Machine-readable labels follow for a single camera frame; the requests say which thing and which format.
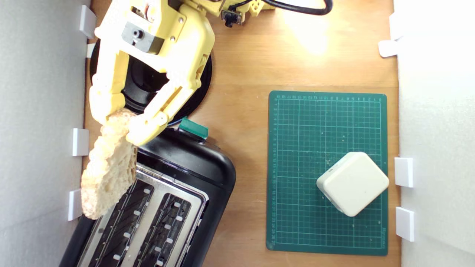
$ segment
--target white rounded box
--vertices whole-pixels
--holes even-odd
[[[349,152],[317,179],[317,187],[345,215],[354,217],[388,187],[389,179],[363,152]]]

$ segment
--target screw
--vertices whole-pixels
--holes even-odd
[[[132,32],[132,36],[135,40],[140,40],[143,38],[143,30],[141,29],[134,29]]]

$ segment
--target cutting mat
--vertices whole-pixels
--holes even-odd
[[[385,95],[271,92],[267,248],[387,255],[387,190],[352,218],[315,184],[350,151],[367,153],[388,174],[387,132]]]

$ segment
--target white clip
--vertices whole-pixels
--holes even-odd
[[[414,242],[414,212],[396,207],[396,234]]]
[[[403,20],[404,19],[397,12],[389,16],[389,34],[391,35],[391,40],[397,40],[404,36],[406,27]]]
[[[411,158],[394,158],[394,174],[396,185],[414,187]]]
[[[391,57],[398,54],[398,43],[394,40],[380,41],[378,48],[382,57]]]
[[[87,44],[86,58],[91,58],[92,57],[92,52],[94,51],[94,46],[95,46],[95,43]]]
[[[79,21],[79,30],[84,33],[89,39],[94,39],[94,28],[97,17],[86,6],[81,7],[81,20]]]
[[[67,210],[67,220],[72,221],[83,214],[81,206],[81,190],[77,189],[69,192],[69,207]]]
[[[89,154],[89,130],[73,129],[73,156],[87,156]]]

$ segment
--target wooden table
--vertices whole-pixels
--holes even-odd
[[[98,23],[110,1],[92,0]],[[398,76],[395,58],[382,59],[389,38],[391,0],[338,0],[323,17],[284,10],[262,12],[229,29],[209,16],[216,34],[208,95],[190,117],[209,127],[229,155],[237,181],[208,251],[206,267],[400,267],[395,233],[399,190],[392,158],[399,153]],[[388,96],[389,254],[347,256],[269,251],[266,235],[267,105],[272,90],[384,93]],[[91,144],[99,125],[86,103]]]

